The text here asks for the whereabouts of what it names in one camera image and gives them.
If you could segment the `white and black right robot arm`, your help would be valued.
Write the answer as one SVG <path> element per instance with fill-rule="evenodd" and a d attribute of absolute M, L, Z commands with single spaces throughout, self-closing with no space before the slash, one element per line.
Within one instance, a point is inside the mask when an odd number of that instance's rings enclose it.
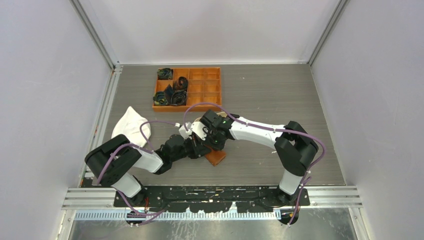
<path fill-rule="evenodd" d="M 286 206 L 297 199 L 301 181 L 319 150 L 299 123 L 290 121 L 287 125 L 270 125 L 236 114 L 219 115 L 212 110 L 199 121 L 206 134 L 205 144 L 214 150 L 222 150 L 226 140 L 249 141 L 274 149 L 283 166 L 277 198 Z"/>

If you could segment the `beige oval tray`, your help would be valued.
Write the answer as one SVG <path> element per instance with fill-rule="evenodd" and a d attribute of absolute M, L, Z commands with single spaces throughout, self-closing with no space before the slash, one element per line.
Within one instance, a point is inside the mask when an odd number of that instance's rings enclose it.
<path fill-rule="evenodd" d="M 229 116 L 226 112 L 224 112 L 224 111 L 222 111 L 222 112 L 217 112 L 216 114 L 217 114 L 218 116 L 223 117 L 223 118 L 230 118 L 230 116 Z"/>

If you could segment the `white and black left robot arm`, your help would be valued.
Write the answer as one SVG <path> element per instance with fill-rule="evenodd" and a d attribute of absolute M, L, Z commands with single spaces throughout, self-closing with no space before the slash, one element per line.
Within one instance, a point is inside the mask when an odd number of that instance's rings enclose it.
<path fill-rule="evenodd" d="M 195 136 L 184 138 L 173 134 L 154 151 L 148 151 L 131 143 L 126 136 L 119 134 L 106 143 L 90 151 L 84 162 L 103 187 L 115 188 L 133 206 L 141 206 L 146 200 L 143 185 L 133 175 L 131 168 L 144 169 L 160 175 L 168 171 L 174 162 L 184 159 L 198 159 L 212 150 Z"/>

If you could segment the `brown leather card holder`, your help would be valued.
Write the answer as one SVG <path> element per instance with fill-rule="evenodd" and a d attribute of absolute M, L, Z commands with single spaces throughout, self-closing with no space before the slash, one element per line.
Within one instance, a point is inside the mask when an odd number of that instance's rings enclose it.
<path fill-rule="evenodd" d="M 210 164 L 216 167 L 222 160 L 227 156 L 227 153 L 222 150 L 214 150 L 210 148 L 210 152 L 205 154 L 204 157 L 210 162 Z"/>

